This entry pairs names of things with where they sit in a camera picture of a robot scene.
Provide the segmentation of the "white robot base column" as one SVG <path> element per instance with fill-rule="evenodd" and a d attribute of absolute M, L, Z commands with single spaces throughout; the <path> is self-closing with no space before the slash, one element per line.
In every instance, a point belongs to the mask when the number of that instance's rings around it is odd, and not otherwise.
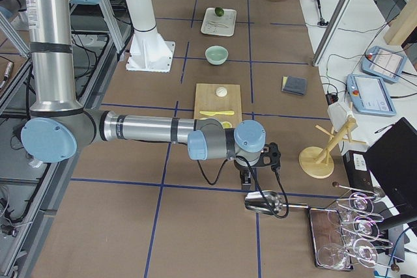
<path fill-rule="evenodd" d="M 175 43 L 165 41 L 158 32 L 152 0 L 126 0 L 126 4 L 134 29 L 126 69 L 168 73 Z"/>

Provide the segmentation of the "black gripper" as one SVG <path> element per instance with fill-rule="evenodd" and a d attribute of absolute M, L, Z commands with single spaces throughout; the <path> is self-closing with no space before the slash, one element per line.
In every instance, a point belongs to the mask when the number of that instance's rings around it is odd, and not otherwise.
<path fill-rule="evenodd" d="M 253 168 L 250 162 L 243 156 L 236 156 L 234 164 L 240 172 L 241 189 L 251 189 Z"/>

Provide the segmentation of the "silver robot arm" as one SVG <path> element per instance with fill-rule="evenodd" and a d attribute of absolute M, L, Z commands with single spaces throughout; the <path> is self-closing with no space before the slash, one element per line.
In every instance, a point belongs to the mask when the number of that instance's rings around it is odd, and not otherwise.
<path fill-rule="evenodd" d="M 99 141 L 180 143 L 192 160 L 233 161 L 243 189 L 257 183 L 253 170 L 262 164 L 266 132 L 254 120 L 224 128 L 213 118 L 118 115 L 84 108 L 76 98 L 70 2 L 26 0 L 36 100 L 21 141 L 30 155 L 57 163 Z"/>

